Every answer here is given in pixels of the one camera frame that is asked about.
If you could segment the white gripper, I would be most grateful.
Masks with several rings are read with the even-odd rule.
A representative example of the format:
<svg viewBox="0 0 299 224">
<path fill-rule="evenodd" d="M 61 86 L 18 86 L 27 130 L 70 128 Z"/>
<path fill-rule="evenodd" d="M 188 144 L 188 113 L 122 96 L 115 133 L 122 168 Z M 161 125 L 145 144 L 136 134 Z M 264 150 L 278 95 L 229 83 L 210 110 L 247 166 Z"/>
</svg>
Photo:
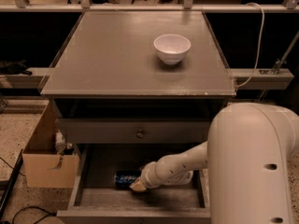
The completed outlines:
<svg viewBox="0 0 299 224">
<path fill-rule="evenodd" d="M 144 166 L 141 176 L 130 185 L 134 192 L 144 192 L 147 189 L 156 189 L 163 184 L 163 180 L 156 174 L 156 162 L 152 161 Z"/>
</svg>

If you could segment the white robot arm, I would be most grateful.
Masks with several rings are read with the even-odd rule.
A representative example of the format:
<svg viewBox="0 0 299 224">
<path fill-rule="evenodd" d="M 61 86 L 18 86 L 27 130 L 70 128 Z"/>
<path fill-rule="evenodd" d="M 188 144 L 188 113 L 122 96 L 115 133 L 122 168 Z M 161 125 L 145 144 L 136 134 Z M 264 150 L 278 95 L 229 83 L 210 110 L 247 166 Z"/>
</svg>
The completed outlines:
<svg viewBox="0 0 299 224">
<path fill-rule="evenodd" d="M 147 164 L 137 192 L 183 185 L 208 169 L 211 224 L 293 224 L 287 159 L 299 147 L 299 117 L 277 105 L 228 105 L 205 143 Z"/>
</svg>

